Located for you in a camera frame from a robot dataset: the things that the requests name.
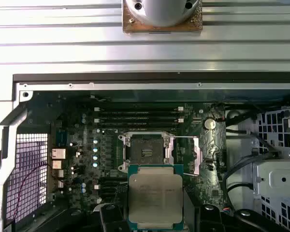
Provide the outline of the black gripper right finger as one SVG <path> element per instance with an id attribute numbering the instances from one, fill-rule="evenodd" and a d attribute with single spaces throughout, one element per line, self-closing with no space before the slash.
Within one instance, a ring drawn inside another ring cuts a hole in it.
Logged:
<path id="1" fill-rule="evenodd" d="M 264 232 L 266 227 L 253 221 L 253 211 L 241 209 L 232 215 L 205 204 L 196 217 L 197 232 Z"/>

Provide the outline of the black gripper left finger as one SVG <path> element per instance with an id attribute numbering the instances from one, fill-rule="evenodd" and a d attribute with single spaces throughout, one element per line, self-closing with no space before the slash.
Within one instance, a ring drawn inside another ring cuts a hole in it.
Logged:
<path id="1" fill-rule="evenodd" d="M 98 210 L 71 216 L 63 232 L 128 232 L 129 225 L 121 209 L 112 203 L 100 204 Z"/>

